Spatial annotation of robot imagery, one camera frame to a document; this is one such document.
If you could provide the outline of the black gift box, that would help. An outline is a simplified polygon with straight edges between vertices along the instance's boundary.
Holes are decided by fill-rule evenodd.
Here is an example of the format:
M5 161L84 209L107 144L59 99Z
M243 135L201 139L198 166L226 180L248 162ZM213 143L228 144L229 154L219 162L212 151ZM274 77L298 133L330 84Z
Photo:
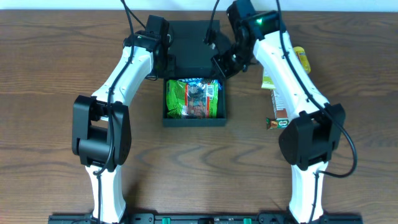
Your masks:
M172 78L164 78L163 125L165 127L224 126L226 124L224 80L211 77L211 58L217 54L217 51L211 49L203 42L209 23L209 21L169 22L172 40L170 41L171 46L168 54L175 56L175 75ZM181 78L209 78L221 82L223 89L218 91L216 118L175 119L167 116L165 101L166 82Z

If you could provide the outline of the blue Oreo cookie pack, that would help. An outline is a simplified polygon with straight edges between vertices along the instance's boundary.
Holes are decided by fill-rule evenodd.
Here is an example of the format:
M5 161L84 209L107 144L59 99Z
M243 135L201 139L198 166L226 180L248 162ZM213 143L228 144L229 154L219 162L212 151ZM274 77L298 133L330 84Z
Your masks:
M209 78L181 78L178 79L178 81L188 83L189 85L197 85L199 83L215 83L218 85L219 90L223 89L223 86L219 80L213 80Z

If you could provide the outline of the green snack mix bag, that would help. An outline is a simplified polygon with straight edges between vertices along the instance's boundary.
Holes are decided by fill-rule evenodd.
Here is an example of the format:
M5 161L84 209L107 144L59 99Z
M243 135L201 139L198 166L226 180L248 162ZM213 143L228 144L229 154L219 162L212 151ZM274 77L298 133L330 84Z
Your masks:
M189 85L168 80L165 86L167 116L175 119L216 118L218 91L215 83Z

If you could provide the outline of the light green carton box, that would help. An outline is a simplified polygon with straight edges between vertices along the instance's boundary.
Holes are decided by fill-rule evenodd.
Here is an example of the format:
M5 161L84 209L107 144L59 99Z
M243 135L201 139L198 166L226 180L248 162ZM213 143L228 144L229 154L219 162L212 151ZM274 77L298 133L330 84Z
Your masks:
M263 68L263 71L262 71L261 88L268 89L268 90L275 90L274 82L272 81L272 78L269 76L269 74L265 68Z

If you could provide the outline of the yellow plastic jar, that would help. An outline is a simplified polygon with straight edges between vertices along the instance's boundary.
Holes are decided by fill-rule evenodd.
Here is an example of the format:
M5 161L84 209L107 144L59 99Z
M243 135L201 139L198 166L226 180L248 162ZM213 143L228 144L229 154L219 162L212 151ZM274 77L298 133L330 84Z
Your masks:
M303 69L306 71L307 74L309 74L311 72L311 66L309 64L307 54L305 53L304 48L299 46L294 47L294 52L299 59Z

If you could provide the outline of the brown and white carton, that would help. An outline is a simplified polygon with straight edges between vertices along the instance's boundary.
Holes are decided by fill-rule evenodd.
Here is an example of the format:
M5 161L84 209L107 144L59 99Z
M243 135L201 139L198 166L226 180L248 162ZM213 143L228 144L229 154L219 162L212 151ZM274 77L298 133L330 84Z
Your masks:
M288 119L284 102L277 90L271 90L271 100L275 119Z

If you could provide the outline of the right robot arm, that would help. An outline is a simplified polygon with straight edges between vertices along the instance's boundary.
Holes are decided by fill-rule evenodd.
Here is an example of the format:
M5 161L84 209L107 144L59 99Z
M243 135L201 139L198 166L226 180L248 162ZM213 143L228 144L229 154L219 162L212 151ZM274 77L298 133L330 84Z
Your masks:
M292 169L289 213L295 223L323 220L322 184L332 152L344 134L345 111L331 105L297 58L280 10L258 13L251 1L233 1L227 17L235 42L227 47L211 30L206 42L216 76L229 79L256 59L270 75L289 120L279 136L280 151Z

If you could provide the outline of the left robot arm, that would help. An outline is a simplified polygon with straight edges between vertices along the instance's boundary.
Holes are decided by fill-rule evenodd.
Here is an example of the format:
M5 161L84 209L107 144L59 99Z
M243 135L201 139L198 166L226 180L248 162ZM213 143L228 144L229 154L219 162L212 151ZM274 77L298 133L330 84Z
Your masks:
M169 44L169 22L150 15L144 30L124 39L122 56L103 85L73 104L72 152L90 176L91 222L120 223L125 217L121 167L132 141L129 106L146 78L167 73Z

